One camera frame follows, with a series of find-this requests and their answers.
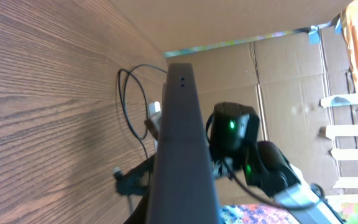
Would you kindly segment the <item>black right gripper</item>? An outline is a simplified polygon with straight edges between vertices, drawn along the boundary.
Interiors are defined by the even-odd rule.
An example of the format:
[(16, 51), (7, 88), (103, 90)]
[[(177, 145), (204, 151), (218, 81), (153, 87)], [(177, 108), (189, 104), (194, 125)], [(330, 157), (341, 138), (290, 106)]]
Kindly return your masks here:
[(115, 168), (116, 191), (120, 195), (143, 196), (149, 189), (151, 176), (154, 169), (155, 156), (151, 156), (144, 162), (127, 173)]

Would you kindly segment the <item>Samsung Galaxy smartphone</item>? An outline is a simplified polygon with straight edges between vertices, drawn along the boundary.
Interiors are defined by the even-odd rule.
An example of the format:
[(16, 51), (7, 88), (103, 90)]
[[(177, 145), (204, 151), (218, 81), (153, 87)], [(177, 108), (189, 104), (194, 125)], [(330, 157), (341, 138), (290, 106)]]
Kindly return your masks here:
[(222, 222), (189, 63), (168, 68), (146, 222)]

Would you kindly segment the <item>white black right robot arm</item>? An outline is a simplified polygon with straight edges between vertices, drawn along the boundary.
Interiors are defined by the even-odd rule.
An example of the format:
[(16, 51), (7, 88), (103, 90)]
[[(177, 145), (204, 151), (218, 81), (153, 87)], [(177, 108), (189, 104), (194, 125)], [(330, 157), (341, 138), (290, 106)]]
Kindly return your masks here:
[(128, 223), (221, 223), (214, 180), (246, 178), (261, 202), (289, 211), (301, 223), (341, 223), (322, 188), (301, 182), (270, 141), (259, 141), (259, 117), (250, 106), (222, 102), (207, 123), (196, 104), (171, 105), (145, 125), (158, 141), (157, 153), (128, 174), (116, 171), (117, 191), (139, 195)]

